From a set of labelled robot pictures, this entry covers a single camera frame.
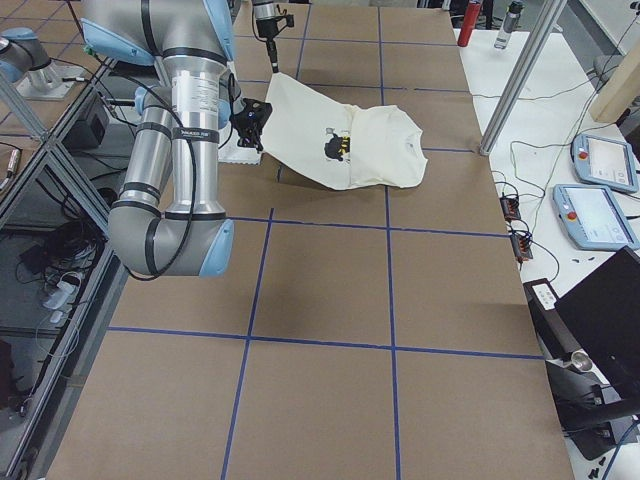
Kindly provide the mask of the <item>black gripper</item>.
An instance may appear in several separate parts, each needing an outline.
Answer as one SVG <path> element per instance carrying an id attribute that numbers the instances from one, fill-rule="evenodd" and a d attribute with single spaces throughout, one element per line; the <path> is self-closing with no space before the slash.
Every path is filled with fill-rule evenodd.
<path id="1" fill-rule="evenodd" d="M 234 113 L 230 119 L 238 134 L 237 146 L 251 148 L 254 145 L 256 151 L 261 153 L 264 150 L 261 135 L 273 112 L 273 107 L 268 102 L 250 98 L 242 98 L 241 104 L 242 110 Z"/>
<path id="2" fill-rule="evenodd" d="M 256 20 L 256 27 L 258 38 L 262 39 L 266 43 L 267 52 L 269 55 L 276 55 L 277 48 L 275 38 L 285 29 L 294 27 L 294 15 L 293 14 L 276 14 L 269 18 L 262 18 Z M 279 62 L 277 56 L 270 58 L 271 69 L 273 73 L 279 72 Z"/>

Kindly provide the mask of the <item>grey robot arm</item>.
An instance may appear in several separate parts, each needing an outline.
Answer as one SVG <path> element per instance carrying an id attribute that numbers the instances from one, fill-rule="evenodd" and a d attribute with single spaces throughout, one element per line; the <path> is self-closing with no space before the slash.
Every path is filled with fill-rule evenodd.
<path id="1" fill-rule="evenodd" d="M 89 49 L 165 70 L 166 86 L 140 86 L 131 159 L 108 234 L 130 275 L 213 277 L 228 266 L 234 224 L 217 198 L 220 130 L 261 146 L 267 103 L 234 78 L 233 24 L 224 1 L 87 1 Z"/>
<path id="2" fill-rule="evenodd" d="M 294 15 L 272 0 L 252 1 L 252 15 L 256 38 L 265 44 L 272 72 L 278 73 L 276 37 L 285 29 L 295 26 Z"/>

